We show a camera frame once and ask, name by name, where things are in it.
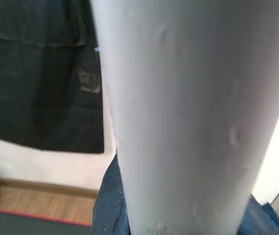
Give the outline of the black fabric sheet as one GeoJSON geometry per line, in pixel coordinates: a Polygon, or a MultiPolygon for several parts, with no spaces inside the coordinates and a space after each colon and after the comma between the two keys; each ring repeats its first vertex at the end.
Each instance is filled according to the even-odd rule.
{"type": "Polygon", "coordinates": [[[0,0],[0,140],[104,152],[90,0],[0,0]]]}

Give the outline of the large black bench pad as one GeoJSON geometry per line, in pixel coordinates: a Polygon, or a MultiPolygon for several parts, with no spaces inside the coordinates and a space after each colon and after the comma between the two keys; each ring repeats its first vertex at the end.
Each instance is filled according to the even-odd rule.
{"type": "Polygon", "coordinates": [[[91,235],[92,224],[0,209],[0,235],[91,235]]]}

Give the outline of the person in blue jeans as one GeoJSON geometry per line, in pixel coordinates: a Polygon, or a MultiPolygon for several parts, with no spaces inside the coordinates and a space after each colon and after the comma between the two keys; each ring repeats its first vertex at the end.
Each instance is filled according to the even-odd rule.
{"type": "MultiPolygon", "coordinates": [[[[93,209],[91,235],[131,235],[117,155],[107,168],[93,209]]],[[[279,235],[273,207],[250,196],[237,235],[279,235]]]]}

